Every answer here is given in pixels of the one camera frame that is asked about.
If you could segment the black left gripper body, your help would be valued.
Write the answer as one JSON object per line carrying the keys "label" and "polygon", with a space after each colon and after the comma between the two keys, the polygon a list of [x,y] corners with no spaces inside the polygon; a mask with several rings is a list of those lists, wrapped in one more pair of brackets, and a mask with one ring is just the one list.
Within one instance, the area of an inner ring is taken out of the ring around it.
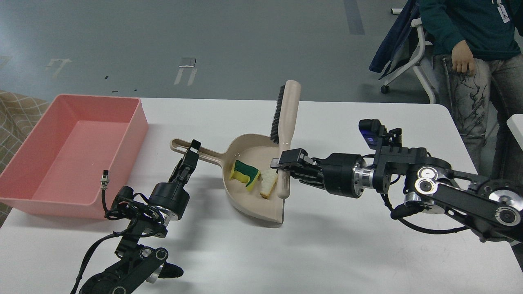
{"label": "black left gripper body", "polygon": [[176,220],[181,220],[189,200],[190,195],[183,183],[158,183],[150,195],[149,204],[166,209]]}

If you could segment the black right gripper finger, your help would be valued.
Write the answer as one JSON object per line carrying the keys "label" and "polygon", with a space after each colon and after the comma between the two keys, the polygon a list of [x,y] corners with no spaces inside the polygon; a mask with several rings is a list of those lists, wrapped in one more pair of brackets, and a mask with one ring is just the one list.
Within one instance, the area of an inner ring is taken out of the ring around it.
{"label": "black right gripper finger", "polygon": [[305,185],[325,188],[324,174],[321,170],[291,170],[289,174]]}
{"label": "black right gripper finger", "polygon": [[289,149],[283,151],[278,158],[273,158],[270,163],[272,169],[312,169],[321,164],[322,159],[310,158],[304,149]]}

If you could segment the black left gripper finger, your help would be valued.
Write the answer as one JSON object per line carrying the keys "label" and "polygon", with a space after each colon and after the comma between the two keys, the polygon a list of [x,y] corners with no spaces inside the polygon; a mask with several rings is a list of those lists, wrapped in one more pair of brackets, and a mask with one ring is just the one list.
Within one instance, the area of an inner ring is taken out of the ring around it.
{"label": "black left gripper finger", "polygon": [[198,151],[200,147],[201,143],[199,141],[191,141],[182,159],[178,162],[175,169],[172,171],[172,175],[170,175],[170,178],[168,179],[169,183],[188,183],[190,176],[196,169],[199,160]]}

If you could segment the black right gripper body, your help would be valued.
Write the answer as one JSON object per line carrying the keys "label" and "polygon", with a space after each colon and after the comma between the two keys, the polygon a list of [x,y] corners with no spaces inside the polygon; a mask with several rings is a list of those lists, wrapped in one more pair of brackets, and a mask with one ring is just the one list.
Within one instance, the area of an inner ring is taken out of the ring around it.
{"label": "black right gripper body", "polygon": [[365,189],[373,188],[374,170],[357,154],[332,153],[318,160],[320,187],[331,195],[359,198]]}

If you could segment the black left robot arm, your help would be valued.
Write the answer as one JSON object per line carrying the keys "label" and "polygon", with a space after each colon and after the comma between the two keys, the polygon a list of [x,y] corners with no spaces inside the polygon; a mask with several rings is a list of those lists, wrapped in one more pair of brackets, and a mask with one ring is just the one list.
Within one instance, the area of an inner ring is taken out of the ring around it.
{"label": "black left robot arm", "polygon": [[[103,171],[101,199],[104,217],[110,221],[128,219],[129,225],[123,231],[112,232],[90,246],[71,290],[73,294],[131,294],[145,281],[153,283],[159,278],[183,275],[179,266],[168,262],[167,249],[155,249],[141,245],[139,241],[142,238],[164,238],[168,234],[168,223],[182,218],[190,200],[184,187],[196,169],[200,147],[199,141],[192,140],[167,182],[156,184],[149,197],[123,186],[108,206],[106,191],[110,179],[109,172]],[[114,252],[118,261],[81,285],[94,251],[102,242],[112,238],[120,238]]]}

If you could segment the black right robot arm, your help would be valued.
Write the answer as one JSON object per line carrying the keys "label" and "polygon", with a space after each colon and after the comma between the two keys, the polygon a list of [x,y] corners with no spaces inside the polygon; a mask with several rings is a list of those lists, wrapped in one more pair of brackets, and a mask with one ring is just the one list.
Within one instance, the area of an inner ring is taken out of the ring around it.
{"label": "black right robot arm", "polygon": [[[333,153],[319,159],[309,158],[304,149],[290,149],[270,166],[331,195],[359,198],[365,189],[373,189],[382,196],[392,219],[418,232],[469,229],[481,242],[522,242],[521,184],[453,170],[423,147],[403,147],[402,130],[387,131],[377,119],[361,120],[358,128],[375,151],[370,165],[358,154]],[[463,226],[425,229],[405,221],[422,212],[445,214]]]}

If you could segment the person's bare hand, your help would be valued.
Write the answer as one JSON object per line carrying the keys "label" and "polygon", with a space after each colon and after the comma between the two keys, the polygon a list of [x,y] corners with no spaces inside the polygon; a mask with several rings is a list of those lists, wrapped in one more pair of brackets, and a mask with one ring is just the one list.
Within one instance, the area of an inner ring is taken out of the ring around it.
{"label": "person's bare hand", "polygon": [[456,74],[476,74],[476,61],[465,40],[458,42],[451,51],[452,69]]}

